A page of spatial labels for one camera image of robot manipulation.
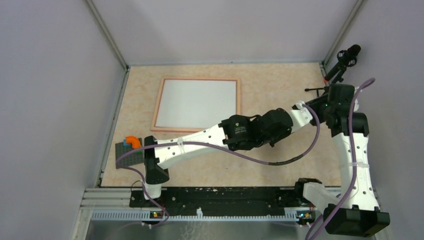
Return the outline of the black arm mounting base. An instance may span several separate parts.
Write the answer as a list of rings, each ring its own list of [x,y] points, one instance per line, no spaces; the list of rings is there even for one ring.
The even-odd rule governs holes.
[[[292,187],[167,187],[151,202],[140,188],[131,191],[131,208],[165,208],[172,217],[279,217],[296,207],[300,216],[315,210]]]

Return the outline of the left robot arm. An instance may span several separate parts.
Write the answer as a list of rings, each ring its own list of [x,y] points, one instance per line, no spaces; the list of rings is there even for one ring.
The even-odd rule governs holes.
[[[302,127],[318,123],[316,111],[301,101],[290,111],[277,108],[264,115],[232,115],[210,128],[178,138],[147,136],[143,196],[146,200],[159,198],[162,185],[170,179],[168,169],[179,162],[214,150],[242,157],[239,150],[250,151],[266,144],[274,147]]]

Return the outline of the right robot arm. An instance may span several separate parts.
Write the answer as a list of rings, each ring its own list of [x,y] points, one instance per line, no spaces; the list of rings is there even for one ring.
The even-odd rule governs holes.
[[[299,196],[321,213],[306,234],[314,240],[322,231],[331,235],[369,238],[391,223],[375,197],[368,163],[369,126],[364,113],[355,112],[354,86],[332,84],[326,95],[307,103],[319,122],[331,131],[339,152],[341,193],[335,196],[319,180],[300,178]]]

